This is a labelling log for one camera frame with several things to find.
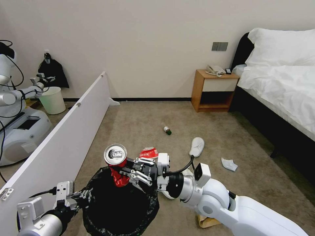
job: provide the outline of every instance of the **baseboard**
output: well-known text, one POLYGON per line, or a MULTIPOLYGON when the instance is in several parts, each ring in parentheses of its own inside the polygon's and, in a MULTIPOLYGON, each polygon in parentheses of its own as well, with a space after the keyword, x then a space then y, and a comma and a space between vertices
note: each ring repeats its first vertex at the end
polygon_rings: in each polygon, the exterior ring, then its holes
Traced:
POLYGON ((159 102, 159 101, 191 101, 191 98, 113 98, 114 101, 125 102, 159 102))
POLYGON ((63 99, 65 102, 77 102, 79 98, 64 98, 63 99))

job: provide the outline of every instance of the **drawer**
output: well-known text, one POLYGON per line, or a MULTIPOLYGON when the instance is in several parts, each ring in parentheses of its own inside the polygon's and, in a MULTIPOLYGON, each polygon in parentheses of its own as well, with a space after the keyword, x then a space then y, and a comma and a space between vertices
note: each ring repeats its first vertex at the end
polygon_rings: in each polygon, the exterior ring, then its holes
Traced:
POLYGON ((234 91, 237 84, 235 79, 205 79, 203 84, 203 92, 220 92, 220 91, 234 91))

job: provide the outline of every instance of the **white trash bin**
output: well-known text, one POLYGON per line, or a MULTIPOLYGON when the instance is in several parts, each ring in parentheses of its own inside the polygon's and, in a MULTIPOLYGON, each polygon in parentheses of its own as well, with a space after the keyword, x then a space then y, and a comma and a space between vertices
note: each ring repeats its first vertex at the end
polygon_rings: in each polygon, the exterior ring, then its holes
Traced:
POLYGON ((43 104, 46 112, 51 115, 59 114, 65 111, 66 106, 61 95, 61 88, 49 87, 49 89, 42 93, 39 97, 40 102, 43 104))

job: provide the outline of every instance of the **crumpled paper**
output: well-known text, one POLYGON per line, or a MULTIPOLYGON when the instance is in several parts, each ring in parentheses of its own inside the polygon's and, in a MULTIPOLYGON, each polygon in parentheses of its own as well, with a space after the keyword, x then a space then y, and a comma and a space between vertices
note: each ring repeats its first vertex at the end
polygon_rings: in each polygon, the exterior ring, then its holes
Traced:
POLYGON ((226 159, 221 158, 221 162, 224 168, 229 169, 234 172, 236 171, 236 168, 238 167, 238 165, 235 164, 233 160, 226 160, 226 159))

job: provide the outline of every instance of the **remote control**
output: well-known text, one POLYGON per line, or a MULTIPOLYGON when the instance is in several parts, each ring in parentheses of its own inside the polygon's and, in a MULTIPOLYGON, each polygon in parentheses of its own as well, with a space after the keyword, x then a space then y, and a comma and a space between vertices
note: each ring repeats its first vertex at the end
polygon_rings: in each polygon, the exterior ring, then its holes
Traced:
POLYGON ((226 74, 232 74, 231 69, 230 68, 226 68, 225 69, 226 74))

